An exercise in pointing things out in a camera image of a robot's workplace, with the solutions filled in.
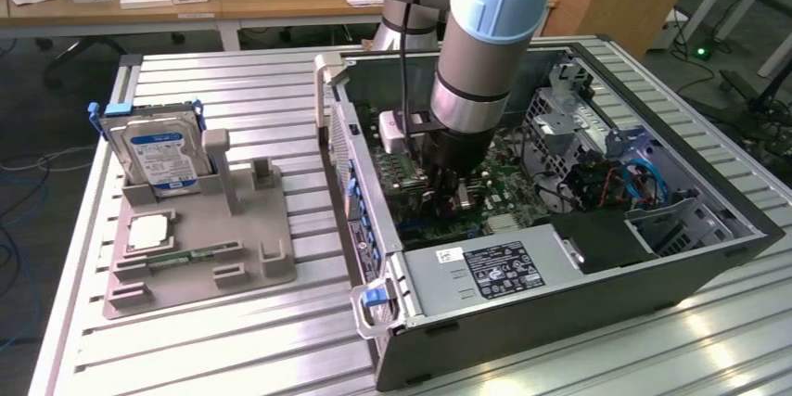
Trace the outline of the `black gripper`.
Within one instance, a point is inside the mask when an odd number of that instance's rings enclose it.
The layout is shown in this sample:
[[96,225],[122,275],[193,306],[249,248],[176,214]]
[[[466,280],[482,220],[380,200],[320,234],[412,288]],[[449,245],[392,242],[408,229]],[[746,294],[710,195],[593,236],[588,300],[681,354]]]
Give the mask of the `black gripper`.
[[422,139],[422,169],[430,182],[466,178],[486,157],[494,129],[465,134],[450,129],[432,131]]

